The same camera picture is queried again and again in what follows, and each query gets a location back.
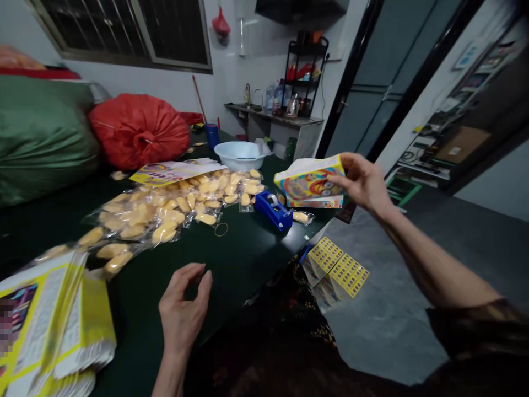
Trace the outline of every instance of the sleeve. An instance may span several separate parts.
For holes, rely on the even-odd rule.
[[[427,309],[430,325],[454,361],[506,353],[529,355],[529,322],[506,299],[468,309]]]

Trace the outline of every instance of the green sack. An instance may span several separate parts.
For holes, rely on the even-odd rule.
[[[97,170],[86,84],[0,76],[0,207],[30,201]]]

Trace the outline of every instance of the cardboard box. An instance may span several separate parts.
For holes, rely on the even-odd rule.
[[[288,170],[277,173],[274,183],[293,200],[340,195],[342,188],[327,181],[329,175],[345,176],[338,154],[324,160],[295,162]]]
[[[478,128],[461,126],[435,155],[435,159],[459,164],[487,140],[490,133]]]

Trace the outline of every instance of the door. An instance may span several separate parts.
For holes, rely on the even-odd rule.
[[[384,1],[353,85],[336,109],[327,157],[344,151],[367,157],[461,2]]]

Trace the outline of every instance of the broom handle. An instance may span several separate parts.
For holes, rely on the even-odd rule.
[[[200,109],[202,110],[202,117],[204,118],[204,123],[207,124],[206,120],[206,113],[204,113],[204,107],[202,106],[202,99],[200,99],[200,92],[198,92],[198,85],[197,85],[197,79],[195,78],[195,75],[193,75],[193,82],[195,83],[195,91],[198,95],[198,103],[200,103]]]

